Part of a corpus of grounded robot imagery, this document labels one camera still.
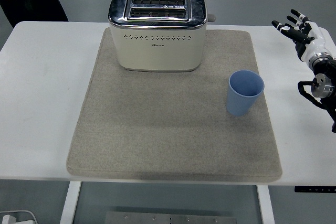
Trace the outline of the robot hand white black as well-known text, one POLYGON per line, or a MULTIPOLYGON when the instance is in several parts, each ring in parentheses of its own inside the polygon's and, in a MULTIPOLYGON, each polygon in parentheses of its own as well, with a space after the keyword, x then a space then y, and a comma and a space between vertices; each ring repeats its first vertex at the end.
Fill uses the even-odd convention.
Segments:
POLYGON ((285 37, 295 43, 298 58, 310 63, 313 57, 326 56, 332 59, 331 52, 326 48, 326 39, 319 26, 308 16, 292 9, 292 16, 287 16, 290 23, 282 24, 273 20, 271 24, 285 37))

